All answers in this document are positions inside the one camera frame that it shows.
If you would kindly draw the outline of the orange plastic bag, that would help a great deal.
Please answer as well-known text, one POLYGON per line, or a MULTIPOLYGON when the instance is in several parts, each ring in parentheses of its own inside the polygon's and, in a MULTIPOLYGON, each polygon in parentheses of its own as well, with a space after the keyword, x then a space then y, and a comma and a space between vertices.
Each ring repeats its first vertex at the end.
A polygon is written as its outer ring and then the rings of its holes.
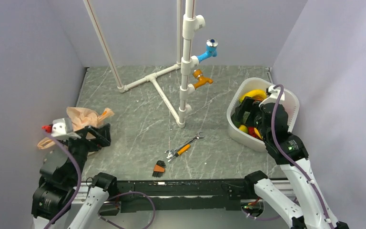
MULTIPOLYGON (((72 121, 73 133, 70 136, 66 136, 64 138, 60 138, 57 140, 62 142, 66 146, 68 145, 68 138, 76 137, 80 138, 80 133, 82 130, 91 130, 91 126, 93 127, 101 127, 104 125, 104 119, 113 116, 114 112, 110 108, 105 108, 101 115, 98 115, 97 112, 88 108, 81 107, 67 107, 66 109, 68 118, 72 121)), ((48 134, 47 137, 42 139, 38 144, 38 149, 47 149, 53 145, 55 145, 53 141, 54 137, 48 134)))

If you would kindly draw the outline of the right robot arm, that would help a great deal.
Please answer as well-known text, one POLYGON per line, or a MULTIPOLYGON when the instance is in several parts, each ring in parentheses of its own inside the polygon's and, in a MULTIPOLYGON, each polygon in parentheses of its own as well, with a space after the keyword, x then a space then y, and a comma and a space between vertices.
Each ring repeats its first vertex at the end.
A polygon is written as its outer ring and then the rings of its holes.
POLYGON ((240 121, 249 116, 246 127, 255 128, 268 154, 284 171, 298 203, 274 187, 267 174, 256 171, 244 178, 244 193, 249 198, 260 197, 267 202, 291 229, 346 229, 323 198, 312 172, 306 147, 289 131, 288 113, 282 104, 266 103, 245 97, 236 107, 232 118, 240 121))

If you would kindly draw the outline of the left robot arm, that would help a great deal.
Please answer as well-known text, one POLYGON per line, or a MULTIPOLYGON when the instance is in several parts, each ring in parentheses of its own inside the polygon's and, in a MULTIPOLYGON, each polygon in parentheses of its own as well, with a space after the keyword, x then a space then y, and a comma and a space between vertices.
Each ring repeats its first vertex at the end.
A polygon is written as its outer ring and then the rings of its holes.
MULTIPOLYGON (((59 221, 67 215, 79 192, 88 154, 111 144, 110 124, 88 125, 76 132, 70 129, 57 135, 56 130, 64 126, 61 123, 42 126, 43 133, 61 151, 49 152, 40 168, 39 186, 33 194, 31 207, 36 229, 62 228, 59 221)), ((103 172, 95 175, 85 202, 68 227, 87 229, 102 205, 118 193, 115 176, 103 172)))

